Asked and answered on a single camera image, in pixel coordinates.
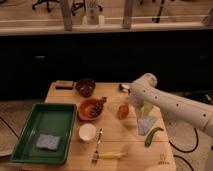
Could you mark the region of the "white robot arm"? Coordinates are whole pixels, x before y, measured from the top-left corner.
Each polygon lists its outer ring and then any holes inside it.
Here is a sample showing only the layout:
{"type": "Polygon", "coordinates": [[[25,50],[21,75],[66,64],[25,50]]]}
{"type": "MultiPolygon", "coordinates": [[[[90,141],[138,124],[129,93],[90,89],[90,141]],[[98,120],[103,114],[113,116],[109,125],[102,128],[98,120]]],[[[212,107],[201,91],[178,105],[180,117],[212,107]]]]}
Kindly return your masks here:
{"type": "Polygon", "coordinates": [[[213,106],[156,89],[157,78],[146,73],[130,84],[129,100],[134,107],[149,102],[176,114],[213,138],[213,106]]]}

